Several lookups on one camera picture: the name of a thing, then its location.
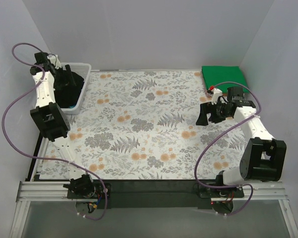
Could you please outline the black t shirt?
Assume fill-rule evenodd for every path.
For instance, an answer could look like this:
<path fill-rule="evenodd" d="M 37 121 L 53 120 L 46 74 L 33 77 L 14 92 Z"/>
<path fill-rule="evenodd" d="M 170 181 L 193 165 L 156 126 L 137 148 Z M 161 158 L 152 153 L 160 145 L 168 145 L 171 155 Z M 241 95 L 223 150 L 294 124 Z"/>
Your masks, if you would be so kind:
<path fill-rule="evenodd" d="M 76 86 L 69 85 L 69 93 L 68 94 L 54 94 L 56 103 L 60 108 L 69 108 L 75 106 L 78 102 L 82 87 L 84 85 L 84 79 L 73 72 L 73 77 L 76 82 Z"/>

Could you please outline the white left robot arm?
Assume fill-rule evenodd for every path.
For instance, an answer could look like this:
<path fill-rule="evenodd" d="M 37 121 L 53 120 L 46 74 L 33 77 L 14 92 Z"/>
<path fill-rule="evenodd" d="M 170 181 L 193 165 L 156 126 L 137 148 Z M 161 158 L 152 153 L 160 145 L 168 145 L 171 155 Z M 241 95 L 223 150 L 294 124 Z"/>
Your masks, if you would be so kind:
<path fill-rule="evenodd" d="M 36 62 L 30 73 L 36 88 L 36 105 L 30 115 L 41 135 L 57 149 L 61 159 L 68 164 L 69 184 L 64 188 L 79 197 L 91 198 L 96 187 L 91 177 L 82 170 L 81 159 L 72 147 L 70 122 L 67 114 L 77 115 L 86 93 L 90 65 L 80 75 L 72 71 L 70 64 L 61 64 L 58 57 L 46 52 L 35 55 Z"/>

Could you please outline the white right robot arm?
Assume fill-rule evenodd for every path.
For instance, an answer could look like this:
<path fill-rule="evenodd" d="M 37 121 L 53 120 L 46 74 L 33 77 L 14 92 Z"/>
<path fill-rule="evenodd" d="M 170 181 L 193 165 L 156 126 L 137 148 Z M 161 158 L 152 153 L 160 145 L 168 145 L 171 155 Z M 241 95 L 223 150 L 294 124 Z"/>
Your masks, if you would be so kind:
<path fill-rule="evenodd" d="M 227 97 L 223 97 L 222 91 L 212 86 L 208 90 L 212 100 L 200 105 L 196 121 L 196 125 L 207 126 L 232 117 L 237 124 L 228 131 L 240 127 L 248 140 L 238 167 L 220 172 L 211 184 L 197 180 L 200 186 L 215 190 L 220 197 L 228 196 L 247 180 L 279 181 L 283 171 L 286 143 L 268 132 L 259 117 L 259 101 L 245 99 L 244 89 L 245 86 L 236 84 L 229 87 Z"/>

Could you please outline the white plastic basket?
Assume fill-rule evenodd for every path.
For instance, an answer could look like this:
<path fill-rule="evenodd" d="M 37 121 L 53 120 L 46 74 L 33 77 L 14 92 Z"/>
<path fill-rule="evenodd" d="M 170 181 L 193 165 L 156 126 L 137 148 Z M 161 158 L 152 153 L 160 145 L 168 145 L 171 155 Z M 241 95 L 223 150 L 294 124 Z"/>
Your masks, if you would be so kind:
<path fill-rule="evenodd" d="M 55 100 L 65 114 L 78 115 L 91 76 L 91 65 L 88 63 L 64 62 L 62 68 L 63 78 L 68 76 L 67 69 L 71 69 L 72 79 L 75 81 L 76 87 L 63 84 L 62 88 L 54 91 Z"/>

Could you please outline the folded green t shirt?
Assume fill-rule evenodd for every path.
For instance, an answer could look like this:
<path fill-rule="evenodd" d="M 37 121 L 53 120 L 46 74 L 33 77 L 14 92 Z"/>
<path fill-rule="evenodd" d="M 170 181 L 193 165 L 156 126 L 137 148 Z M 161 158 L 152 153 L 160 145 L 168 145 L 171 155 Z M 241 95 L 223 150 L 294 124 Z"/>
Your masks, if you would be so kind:
<path fill-rule="evenodd" d="M 205 93 L 211 86 L 222 82 L 236 82 L 248 87 L 246 79 L 238 66 L 202 66 L 202 81 L 205 87 Z"/>

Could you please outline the floral table mat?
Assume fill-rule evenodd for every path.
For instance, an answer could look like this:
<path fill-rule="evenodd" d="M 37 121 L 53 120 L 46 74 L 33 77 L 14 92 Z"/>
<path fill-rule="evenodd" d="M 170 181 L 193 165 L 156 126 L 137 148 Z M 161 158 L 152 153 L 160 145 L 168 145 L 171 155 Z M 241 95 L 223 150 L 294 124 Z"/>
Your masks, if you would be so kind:
<path fill-rule="evenodd" d="M 198 71 L 95 72 L 70 139 L 102 179 L 213 179 L 247 145 L 232 118 L 197 126 L 209 101 Z"/>

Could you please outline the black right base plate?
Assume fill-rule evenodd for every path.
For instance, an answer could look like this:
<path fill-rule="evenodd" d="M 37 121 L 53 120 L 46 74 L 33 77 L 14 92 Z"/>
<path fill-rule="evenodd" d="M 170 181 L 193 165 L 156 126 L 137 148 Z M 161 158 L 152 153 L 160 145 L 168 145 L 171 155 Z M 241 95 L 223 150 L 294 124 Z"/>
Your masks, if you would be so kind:
<path fill-rule="evenodd" d="M 221 199 L 227 199 L 231 198 L 233 195 L 233 198 L 243 198 L 244 192 L 242 188 L 225 188 L 225 189 L 215 189 L 215 188 L 208 188 L 205 186 L 201 186 L 198 183 L 195 183 L 193 185 L 193 191 L 196 192 L 196 194 L 200 198 L 221 198 Z"/>

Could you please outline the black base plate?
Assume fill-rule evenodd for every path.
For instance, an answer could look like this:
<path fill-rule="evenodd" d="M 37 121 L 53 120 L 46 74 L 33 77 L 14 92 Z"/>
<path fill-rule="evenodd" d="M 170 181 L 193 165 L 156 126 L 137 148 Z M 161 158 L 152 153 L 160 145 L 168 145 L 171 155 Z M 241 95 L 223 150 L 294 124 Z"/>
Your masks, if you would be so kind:
<path fill-rule="evenodd" d="M 227 199 L 231 198 L 233 195 L 233 198 L 243 198 L 244 192 L 242 188 L 225 188 L 225 189 L 215 189 L 215 188 L 208 188 L 205 186 L 201 186 L 198 183 L 195 183 L 193 185 L 193 191 L 196 192 L 196 194 L 200 198 L 221 198 L 221 199 Z"/>
<path fill-rule="evenodd" d="M 79 183 L 79 184 L 64 184 L 63 188 L 68 190 L 67 198 L 71 199 L 97 199 L 105 198 L 105 192 L 100 183 Z"/>

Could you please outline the aluminium frame rail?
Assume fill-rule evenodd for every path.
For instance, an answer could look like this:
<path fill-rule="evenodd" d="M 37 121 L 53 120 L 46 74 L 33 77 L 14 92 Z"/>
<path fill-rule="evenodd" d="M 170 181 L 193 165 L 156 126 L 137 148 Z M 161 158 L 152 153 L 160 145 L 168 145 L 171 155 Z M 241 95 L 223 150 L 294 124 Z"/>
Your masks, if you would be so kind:
<path fill-rule="evenodd" d="M 280 182 L 229 198 L 194 180 L 107 180 L 91 195 L 65 181 L 22 182 L 12 238 L 298 238 Z"/>

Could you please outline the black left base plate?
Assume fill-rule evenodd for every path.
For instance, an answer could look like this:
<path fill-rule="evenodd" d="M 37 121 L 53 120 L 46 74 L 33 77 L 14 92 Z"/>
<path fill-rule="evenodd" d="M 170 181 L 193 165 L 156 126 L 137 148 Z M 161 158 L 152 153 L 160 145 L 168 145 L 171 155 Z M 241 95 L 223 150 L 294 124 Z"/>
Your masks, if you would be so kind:
<path fill-rule="evenodd" d="M 63 188 L 68 190 L 67 198 L 71 199 L 97 199 L 105 198 L 105 192 L 100 183 L 79 183 L 79 184 L 64 184 Z"/>

